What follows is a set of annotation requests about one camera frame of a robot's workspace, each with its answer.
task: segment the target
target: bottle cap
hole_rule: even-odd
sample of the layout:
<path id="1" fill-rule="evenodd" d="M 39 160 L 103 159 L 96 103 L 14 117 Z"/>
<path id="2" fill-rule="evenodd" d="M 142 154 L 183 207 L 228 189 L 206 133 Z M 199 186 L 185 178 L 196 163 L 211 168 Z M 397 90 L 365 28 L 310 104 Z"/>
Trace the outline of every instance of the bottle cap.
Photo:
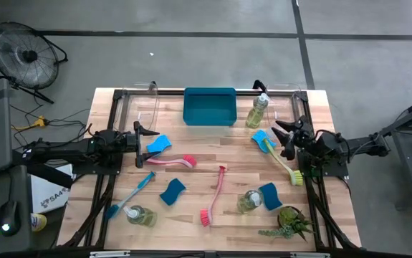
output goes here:
<path id="1" fill-rule="evenodd" d="M 255 203 L 255 205 L 259 206 L 261 203 L 260 195 L 259 193 L 253 193 L 250 195 L 250 199 Z"/>
<path id="2" fill-rule="evenodd" d="M 128 217 L 130 217 L 131 219 L 135 219 L 135 218 L 139 217 L 139 211 L 138 210 L 129 209 L 127 206 L 125 206 L 123 208 L 123 210 L 125 211 L 126 215 L 128 215 Z"/>
<path id="3" fill-rule="evenodd" d="M 258 97 L 258 101 L 260 102 L 269 102 L 271 99 L 269 98 L 269 96 L 266 93 L 262 93 L 259 97 Z"/>

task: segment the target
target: concrete floor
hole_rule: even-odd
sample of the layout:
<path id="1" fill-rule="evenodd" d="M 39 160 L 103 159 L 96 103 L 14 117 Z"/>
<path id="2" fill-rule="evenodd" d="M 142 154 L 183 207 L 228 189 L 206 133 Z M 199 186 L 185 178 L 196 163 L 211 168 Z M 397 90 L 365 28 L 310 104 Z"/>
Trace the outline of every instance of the concrete floor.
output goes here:
<path id="1" fill-rule="evenodd" d="M 296 32 L 288 0 L 18 0 L 0 1 L 0 22 L 38 29 L 165 32 Z M 306 33 L 412 34 L 412 0 L 299 0 Z M 250 87 L 255 79 L 306 88 L 296 39 L 48 37 L 70 61 L 43 91 L 55 105 L 38 115 L 60 118 L 88 108 L 96 87 L 156 80 L 160 87 Z M 327 90 L 337 131 L 361 137 L 392 123 L 412 104 L 412 42 L 308 40 L 315 87 Z M 36 105 L 19 92 L 13 105 Z M 24 116 L 13 110 L 13 124 Z M 87 113 L 77 117 L 86 121 Z M 27 140 L 68 140 L 78 128 L 30 131 Z M 349 165 L 365 248 L 412 254 L 412 210 L 393 204 L 408 195 L 396 152 L 357 156 Z"/>

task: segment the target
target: blue bin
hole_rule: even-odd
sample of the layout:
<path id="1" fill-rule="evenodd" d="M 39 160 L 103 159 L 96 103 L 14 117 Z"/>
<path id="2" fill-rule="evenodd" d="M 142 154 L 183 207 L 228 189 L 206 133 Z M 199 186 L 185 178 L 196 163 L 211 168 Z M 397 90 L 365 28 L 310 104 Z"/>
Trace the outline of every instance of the blue bin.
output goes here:
<path id="1" fill-rule="evenodd" d="M 185 89 L 183 121 L 187 125 L 231 126 L 236 120 L 234 88 L 189 87 Z"/>

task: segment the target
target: sponge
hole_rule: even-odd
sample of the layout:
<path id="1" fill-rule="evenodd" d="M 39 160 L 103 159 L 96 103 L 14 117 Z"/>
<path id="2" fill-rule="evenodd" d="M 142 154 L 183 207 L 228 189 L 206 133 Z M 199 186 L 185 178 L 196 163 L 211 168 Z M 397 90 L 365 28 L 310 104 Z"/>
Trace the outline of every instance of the sponge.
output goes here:
<path id="1" fill-rule="evenodd" d="M 147 151 L 152 152 L 163 152 L 167 147 L 171 146 L 171 142 L 166 135 L 160 135 L 152 144 L 147 145 Z"/>
<path id="2" fill-rule="evenodd" d="M 264 153 L 268 153 L 269 149 L 268 147 L 266 147 L 266 144 L 264 144 L 263 139 L 267 139 L 269 144 L 274 148 L 276 147 L 276 143 L 273 143 L 268 135 L 266 134 L 265 131 L 263 130 L 258 130 L 254 136 L 251 137 L 253 140 L 255 140 L 258 143 L 258 146 L 260 147 L 260 149 L 264 152 Z"/>
<path id="3" fill-rule="evenodd" d="M 162 200 L 168 204 L 169 206 L 176 202 L 178 195 L 180 192 L 185 190 L 186 187 L 177 179 L 172 179 L 169 182 L 168 188 L 164 191 L 164 193 L 160 194 Z"/>
<path id="4" fill-rule="evenodd" d="M 282 202 L 279 201 L 279 197 L 277 197 L 276 186 L 273 183 L 267 183 L 260 187 L 259 190 L 263 194 L 264 205 L 268 210 L 272 211 L 282 205 Z"/>

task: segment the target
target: green soap bottle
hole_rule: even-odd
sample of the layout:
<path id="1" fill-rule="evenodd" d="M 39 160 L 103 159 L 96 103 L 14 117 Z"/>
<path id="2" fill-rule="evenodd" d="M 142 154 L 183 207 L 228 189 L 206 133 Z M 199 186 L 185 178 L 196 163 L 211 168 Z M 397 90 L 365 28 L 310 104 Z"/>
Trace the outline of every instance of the green soap bottle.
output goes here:
<path id="1" fill-rule="evenodd" d="M 262 204 L 262 196 L 258 191 L 247 191 L 237 201 L 237 209 L 240 213 L 245 214 L 247 212 L 255 210 Z"/>
<path id="2" fill-rule="evenodd" d="M 139 205 L 134 205 L 130 208 L 125 206 L 123 208 L 127 215 L 127 219 L 131 224 L 152 227 L 155 226 L 158 215 L 147 208 L 142 208 Z"/>
<path id="3" fill-rule="evenodd" d="M 264 110 L 268 107 L 269 97 L 266 93 L 254 99 L 254 107 L 250 110 L 247 116 L 246 125 L 249 128 L 257 128 L 262 121 Z"/>

